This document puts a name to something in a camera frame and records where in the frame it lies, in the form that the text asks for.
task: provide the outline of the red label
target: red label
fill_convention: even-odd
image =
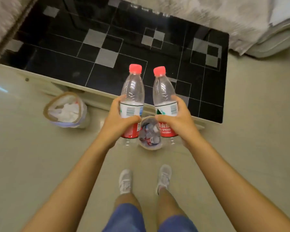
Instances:
[[[168,126],[167,123],[159,122],[160,134],[164,138],[171,138],[177,136],[175,131]]]
[[[122,135],[123,138],[137,138],[140,131],[138,131],[138,123],[131,125]]]

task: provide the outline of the green logo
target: green logo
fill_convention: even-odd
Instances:
[[[159,111],[159,109],[157,109],[157,115],[165,115],[165,112]]]

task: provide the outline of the denim shorts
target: denim shorts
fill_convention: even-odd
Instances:
[[[103,232],[146,232],[143,216],[134,205],[123,203],[115,209]],[[166,219],[158,232],[198,232],[198,230],[189,218],[175,215]]]

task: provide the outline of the red bottle cap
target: red bottle cap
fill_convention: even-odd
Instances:
[[[130,73],[141,74],[142,73],[142,66],[139,64],[130,64],[129,66]]]
[[[161,67],[154,68],[154,74],[156,77],[164,76],[165,75],[165,67],[161,66]]]

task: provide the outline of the foot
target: foot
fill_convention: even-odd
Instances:
[[[130,193],[132,190],[132,171],[125,169],[119,176],[119,191],[120,194]]]
[[[163,187],[165,187],[166,189],[168,188],[171,176],[172,176],[172,168],[167,164],[162,165],[158,175],[158,185],[156,189],[156,195],[159,195],[159,191],[161,188]]]

